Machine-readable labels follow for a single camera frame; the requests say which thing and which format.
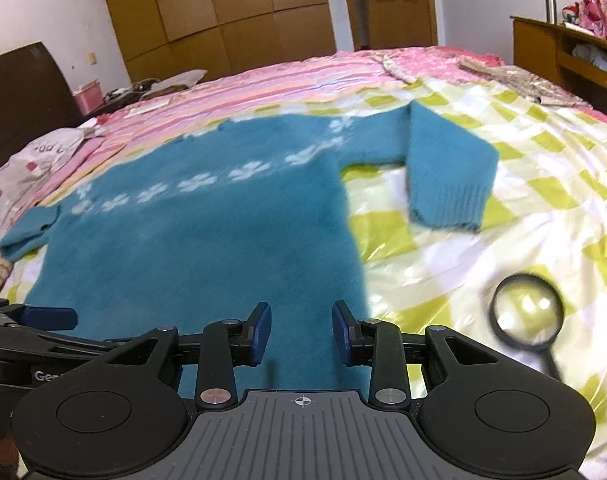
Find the brown wooden wardrobe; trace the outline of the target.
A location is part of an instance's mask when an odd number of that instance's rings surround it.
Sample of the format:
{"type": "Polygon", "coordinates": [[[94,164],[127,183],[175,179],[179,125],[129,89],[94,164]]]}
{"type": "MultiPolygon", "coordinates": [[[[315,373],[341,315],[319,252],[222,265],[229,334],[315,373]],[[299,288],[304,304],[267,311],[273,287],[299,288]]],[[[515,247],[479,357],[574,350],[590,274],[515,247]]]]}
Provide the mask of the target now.
{"type": "Polygon", "coordinates": [[[106,0],[131,80],[217,79],[330,55],[328,0],[106,0]]]}

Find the beige patterned folded cloth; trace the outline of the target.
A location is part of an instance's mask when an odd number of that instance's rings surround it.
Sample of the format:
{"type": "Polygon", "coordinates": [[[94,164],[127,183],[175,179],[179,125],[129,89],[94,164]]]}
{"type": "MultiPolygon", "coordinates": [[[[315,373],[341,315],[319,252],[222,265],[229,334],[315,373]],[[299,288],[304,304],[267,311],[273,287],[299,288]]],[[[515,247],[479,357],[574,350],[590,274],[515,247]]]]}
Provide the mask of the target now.
{"type": "Polygon", "coordinates": [[[553,84],[552,81],[530,73],[529,70],[516,65],[491,67],[469,56],[460,56],[457,59],[457,65],[462,70],[467,70],[483,78],[500,82],[503,86],[537,104],[562,107],[590,107],[590,104],[579,98],[579,96],[575,96],[557,84],[553,84]]]}

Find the teal knitted sweater white flowers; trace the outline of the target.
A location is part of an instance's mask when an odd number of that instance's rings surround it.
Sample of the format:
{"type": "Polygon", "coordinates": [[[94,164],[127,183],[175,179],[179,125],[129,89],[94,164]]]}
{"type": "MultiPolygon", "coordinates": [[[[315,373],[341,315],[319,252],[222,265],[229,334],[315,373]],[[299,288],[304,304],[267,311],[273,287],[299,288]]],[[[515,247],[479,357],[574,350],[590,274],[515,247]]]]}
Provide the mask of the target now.
{"type": "Polygon", "coordinates": [[[81,338],[194,333],[266,302],[264,365],[241,370],[241,388],[365,390],[365,370],[340,363],[332,334],[334,302],[367,312],[341,172],[402,165],[410,219],[475,232],[498,162],[490,143],[418,102],[364,117],[230,119],[28,209],[0,253],[44,249],[27,300],[74,309],[81,338]]]}

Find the pink box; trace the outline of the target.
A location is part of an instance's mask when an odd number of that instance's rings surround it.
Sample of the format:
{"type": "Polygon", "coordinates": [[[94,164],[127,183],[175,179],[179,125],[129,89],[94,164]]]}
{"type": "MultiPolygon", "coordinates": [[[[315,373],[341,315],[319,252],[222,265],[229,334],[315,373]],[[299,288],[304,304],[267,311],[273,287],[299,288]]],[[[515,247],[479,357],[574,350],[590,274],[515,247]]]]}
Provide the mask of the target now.
{"type": "Polygon", "coordinates": [[[89,115],[104,104],[103,91],[97,79],[80,86],[72,95],[83,115],[89,115]]]}

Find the dark wooden headboard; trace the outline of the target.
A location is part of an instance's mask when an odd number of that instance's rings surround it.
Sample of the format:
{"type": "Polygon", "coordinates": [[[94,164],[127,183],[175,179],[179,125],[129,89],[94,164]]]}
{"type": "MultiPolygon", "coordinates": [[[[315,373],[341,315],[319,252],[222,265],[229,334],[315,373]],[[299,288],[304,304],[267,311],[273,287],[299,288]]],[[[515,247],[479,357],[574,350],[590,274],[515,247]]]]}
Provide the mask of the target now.
{"type": "Polygon", "coordinates": [[[0,167],[30,141],[83,122],[64,75],[44,44],[0,54],[0,167]]]}

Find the floral folded cloth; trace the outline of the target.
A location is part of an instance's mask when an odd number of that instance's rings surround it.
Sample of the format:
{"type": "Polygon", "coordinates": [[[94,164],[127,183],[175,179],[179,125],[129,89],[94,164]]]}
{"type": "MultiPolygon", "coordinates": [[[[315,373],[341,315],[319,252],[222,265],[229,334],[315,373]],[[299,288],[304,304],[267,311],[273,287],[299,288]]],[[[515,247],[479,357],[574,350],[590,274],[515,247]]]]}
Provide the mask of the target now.
{"type": "Polygon", "coordinates": [[[415,84],[425,78],[424,75],[412,74],[400,66],[390,55],[384,54],[377,56],[377,62],[381,64],[384,72],[392,78],[403,81],[405,84],[415,84]]]}

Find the pink floral bundle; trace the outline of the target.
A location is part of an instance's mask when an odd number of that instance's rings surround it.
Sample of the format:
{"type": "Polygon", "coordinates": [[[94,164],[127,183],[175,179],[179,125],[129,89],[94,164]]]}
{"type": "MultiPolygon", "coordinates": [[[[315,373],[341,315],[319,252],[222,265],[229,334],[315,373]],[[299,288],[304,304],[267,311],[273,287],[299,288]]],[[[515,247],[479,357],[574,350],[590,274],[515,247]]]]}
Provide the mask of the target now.
{"type": "Polygon", "coordinates": [[[565,6],[563,21],[593,32],[607,40],[607,0],[580,0],[565,6]]]}

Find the silver metal bottle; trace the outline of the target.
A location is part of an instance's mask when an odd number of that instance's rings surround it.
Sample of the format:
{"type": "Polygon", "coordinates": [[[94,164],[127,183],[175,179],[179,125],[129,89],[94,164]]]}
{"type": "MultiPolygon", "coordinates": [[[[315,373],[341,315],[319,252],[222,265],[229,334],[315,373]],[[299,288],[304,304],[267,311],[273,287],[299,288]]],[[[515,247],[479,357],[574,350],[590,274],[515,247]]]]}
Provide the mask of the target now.
{"type": "Polygon", "coordinates": [[[545,20],[547,24],[556,25],[557,17],[557,0],[545,0],[545,20]]]}

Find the black magnifying glass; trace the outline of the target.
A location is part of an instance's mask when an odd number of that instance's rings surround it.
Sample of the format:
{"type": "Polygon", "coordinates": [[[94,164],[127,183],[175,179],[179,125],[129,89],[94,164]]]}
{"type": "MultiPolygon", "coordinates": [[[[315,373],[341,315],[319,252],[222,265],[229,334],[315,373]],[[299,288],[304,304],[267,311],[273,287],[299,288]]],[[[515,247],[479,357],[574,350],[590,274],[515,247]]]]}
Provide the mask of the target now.
{"type": "Polygon", "coordinates": [[[561,373],[552,353],[564,326],[565,309],[557,288],[540,275],[516,273],[503,278],[489,304],[489,323],[503,344],[539,357],[543,372],[561,373]]]}

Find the green white checkered plastic sheet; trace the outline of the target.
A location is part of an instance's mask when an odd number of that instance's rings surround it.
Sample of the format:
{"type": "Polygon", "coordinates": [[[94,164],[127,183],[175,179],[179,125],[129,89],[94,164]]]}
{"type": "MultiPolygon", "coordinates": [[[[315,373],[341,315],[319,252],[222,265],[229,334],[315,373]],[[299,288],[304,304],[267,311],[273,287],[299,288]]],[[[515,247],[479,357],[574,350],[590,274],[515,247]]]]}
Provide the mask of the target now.
{"type": "MultiPolygon", "coordinates": [[[[390,110],[411,102],[424,105],[420,99],[410,99],[390,110]]],[[[364,117],[381,112],[340,116],[364,117]]],[[[223,122],[255,118],[263,117],[234,116],[223,122]]],[[[201,136],[218,125],[183,136],[201,136]]],[[[564,382],[585,396],[596,417],[596,436],[584,473],[592,479],[605,479],[607,200],[581,179],[576,180],[578,191],[572,193],[551,176],[546,170],[549,167],[576,167],[564,164],[560,154],[530,153],[521,159],[504,160],[487,128],[466,130],[490,143],[499,154],[497,174],[478,231],[430,229],[410,219],[409,175],[402,165],[355,165],[341,172],[349,229],[362,264],[366,316],[396,323],[406,332],[442,324],[497,348],[500,342],[487,318],[495,286],[518,272],[551,281],[561,293],[566,315],[553,355],[564,382]]],[[[82,180],[65,196],[37,207],[55,205],[95,178],[82,180]]],[[[28,301],[44,258],[44,249],[37,248],[13,261],[23,282],[18,298],[28,301]]]]}

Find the white pillow pink pattern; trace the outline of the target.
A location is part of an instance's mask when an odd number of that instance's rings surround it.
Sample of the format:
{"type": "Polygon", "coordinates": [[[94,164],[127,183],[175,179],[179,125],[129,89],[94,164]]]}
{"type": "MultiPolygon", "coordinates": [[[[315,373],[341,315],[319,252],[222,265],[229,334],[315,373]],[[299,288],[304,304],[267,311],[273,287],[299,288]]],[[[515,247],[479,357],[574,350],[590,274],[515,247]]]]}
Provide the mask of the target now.
{"type": "Polygon", "coordinates": [[[62,168],[93,128],[59,128],[29,142],[0,168],[0,239],[32,194],[62,168]]]}

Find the brown wooden door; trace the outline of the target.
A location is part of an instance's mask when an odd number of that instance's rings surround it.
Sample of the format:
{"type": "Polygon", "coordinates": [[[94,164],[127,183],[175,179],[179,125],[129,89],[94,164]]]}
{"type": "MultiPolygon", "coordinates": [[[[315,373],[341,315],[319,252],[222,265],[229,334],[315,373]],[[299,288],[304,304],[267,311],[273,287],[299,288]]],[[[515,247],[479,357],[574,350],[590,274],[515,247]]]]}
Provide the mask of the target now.
{"type": "Polygon", "coordinates": [[[438,44],[435,0],[346,0],[357,50],[438,44]]]}

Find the pink striped bed cover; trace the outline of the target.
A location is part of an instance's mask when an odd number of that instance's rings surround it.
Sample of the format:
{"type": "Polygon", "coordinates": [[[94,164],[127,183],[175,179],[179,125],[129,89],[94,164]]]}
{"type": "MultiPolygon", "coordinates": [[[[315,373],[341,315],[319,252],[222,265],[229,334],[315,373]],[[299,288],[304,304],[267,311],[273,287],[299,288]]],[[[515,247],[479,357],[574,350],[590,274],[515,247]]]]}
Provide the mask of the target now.
{"type": "Polygon", "coordinates": [[[271,117],[288,113],[340,116],[390,110],[410,99],[446,114],[469,130],[487,128],[504,160],[530,153],[557,153],[568,169],[547,168],[568,191],[581,179],[607,200],[607,117],[590,107],[545,106],[500,82],[457,65],[469,56],[487,66],[505,66],[494,55],[447,47],[337,53],[247,70],[192,88],[103,113],[75,155],[14,219],[28,208],[53,203],[80,181],[95,178],[119,162],[142,156],[183,134],[208,131],[229,117],[271,117]],[[387,75],[377,56],[388,54],[412,74],[425,78],[405,84],[387,75]]]}

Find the white cloth on nightstand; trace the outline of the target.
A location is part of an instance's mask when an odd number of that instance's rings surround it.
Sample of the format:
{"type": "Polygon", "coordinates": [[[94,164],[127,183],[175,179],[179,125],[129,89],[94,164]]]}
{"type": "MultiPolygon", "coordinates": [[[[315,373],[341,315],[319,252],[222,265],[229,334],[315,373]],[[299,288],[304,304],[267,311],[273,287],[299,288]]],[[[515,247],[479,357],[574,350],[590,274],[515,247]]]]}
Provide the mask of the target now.
{"type": "Polygon", "coordinates": [[[151,85],[151,91],[162,91],[167,88],[183,86],[192,88],[198,84],[208,73],[208,70],[188,70],[181,74],[171,76],[167,79],[155,82],[151,85]]]}

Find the wooden shelf unit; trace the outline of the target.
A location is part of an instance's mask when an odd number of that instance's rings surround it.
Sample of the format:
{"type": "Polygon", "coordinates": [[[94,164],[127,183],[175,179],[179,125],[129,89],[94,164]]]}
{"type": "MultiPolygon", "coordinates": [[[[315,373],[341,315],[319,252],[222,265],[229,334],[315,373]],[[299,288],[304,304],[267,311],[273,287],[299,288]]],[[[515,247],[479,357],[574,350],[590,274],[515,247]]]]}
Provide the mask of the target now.
{"type": "Polygon", "coordinates": [[[607,116],[607,40],[533,18],[512,20],[514,64],[607,116]]]}

